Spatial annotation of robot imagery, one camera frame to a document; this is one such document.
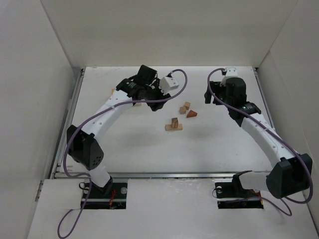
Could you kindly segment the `cream plastic drawer box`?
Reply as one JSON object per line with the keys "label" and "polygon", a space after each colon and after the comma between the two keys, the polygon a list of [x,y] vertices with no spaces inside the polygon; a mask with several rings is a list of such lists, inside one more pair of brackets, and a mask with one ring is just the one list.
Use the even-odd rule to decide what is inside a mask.
{"label": "cream plastic drawer box", "polygon": [[[110,98],[115,99],[116,101],[119,101],[121,99],[121,95],[119,95],[118,93],[116,93],[116,89],[112,88],[111,89],[111,96]],[[133,106],[134,107],[139,107],[141,106],[142,103],[134,103]]]}

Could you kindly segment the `red-brown wood triangle block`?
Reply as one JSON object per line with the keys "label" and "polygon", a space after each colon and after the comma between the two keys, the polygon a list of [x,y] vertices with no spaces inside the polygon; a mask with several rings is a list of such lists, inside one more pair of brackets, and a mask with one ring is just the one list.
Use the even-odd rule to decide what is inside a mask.
{"label": "red-brown wood triangle block", "polygon": [[190,110],[188,112],[188,114],[186,115],[187,118],[192,118],[192,117],[196,117],[197,116],[197,112]]}

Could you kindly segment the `striped dark wood block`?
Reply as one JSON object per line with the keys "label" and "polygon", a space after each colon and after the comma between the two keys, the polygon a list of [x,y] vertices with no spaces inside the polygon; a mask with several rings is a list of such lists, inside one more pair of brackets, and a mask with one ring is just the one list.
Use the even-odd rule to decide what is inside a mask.
{"label": "striped dark wood block", "polygon": [[178,128],[178,125],[179,125],[178,118],[172,118],[171,119],[171,127]]}

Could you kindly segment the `long light wood block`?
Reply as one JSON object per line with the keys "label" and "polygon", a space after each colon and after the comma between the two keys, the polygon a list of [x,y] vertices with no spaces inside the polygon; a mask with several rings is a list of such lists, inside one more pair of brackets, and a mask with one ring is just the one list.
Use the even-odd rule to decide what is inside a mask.
{"label": "long light wood block", "polygon": [[180,131],[183,130],[183,125],[179,123],[178,125],[166,124],[165,125],[166,131]]}

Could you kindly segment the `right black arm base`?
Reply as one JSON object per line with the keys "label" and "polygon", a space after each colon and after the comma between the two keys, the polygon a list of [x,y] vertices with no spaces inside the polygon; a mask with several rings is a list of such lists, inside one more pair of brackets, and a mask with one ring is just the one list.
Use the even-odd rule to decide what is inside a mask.
{"label": "right black arm base", "polygon": [[263,209],[261,193],[252,189],[238,188],[232,182],[215,182],[212,196],[217,199],[218,209]]}

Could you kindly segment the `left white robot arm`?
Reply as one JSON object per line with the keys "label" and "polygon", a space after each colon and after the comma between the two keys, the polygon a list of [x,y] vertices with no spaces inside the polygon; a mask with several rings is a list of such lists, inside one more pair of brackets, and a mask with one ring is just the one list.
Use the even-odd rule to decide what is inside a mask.
{"label": "left white robot arm", "polygon": [[153,112],[163,108],[169,92],[179,83],[168,74],[159,79],[157,71],[142,65],[136,75],[123,79],[109,99],[97,111],[98,117],[87,122],[76,135],[68,155],[88,171],[94,187],[104,196],[109,194],[113,179],[102,161],[100,141],[112,124],[137,101],[144,100]]}

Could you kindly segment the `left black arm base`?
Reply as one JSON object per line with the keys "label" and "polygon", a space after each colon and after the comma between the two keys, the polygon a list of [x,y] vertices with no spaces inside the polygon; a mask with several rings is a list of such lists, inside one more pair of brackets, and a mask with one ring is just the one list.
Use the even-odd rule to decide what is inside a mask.
{"label": "left black arm base", "polygon": [[124,210],[126,209],[128,182],[114,182],[111,191],[105,196],[92,187],[84,209]]}

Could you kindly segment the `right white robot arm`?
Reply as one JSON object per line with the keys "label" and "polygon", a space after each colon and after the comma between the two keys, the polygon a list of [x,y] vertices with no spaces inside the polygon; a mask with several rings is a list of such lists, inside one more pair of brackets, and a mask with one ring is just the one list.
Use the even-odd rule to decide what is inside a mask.
{"label": "right white robot arm", "polygon": [[247,101],[243,79],[208,81],[204,97],[207,104],[224,105],[229,116],[254,139],[271,164],[269,173],[248,170],[235,174],[232,179],[235,190],[268,191],[277,199],[289,199],[290,195],[308,189],[306,201],[312,198],[311,157],[287,145],[266,122],[261,110]]}

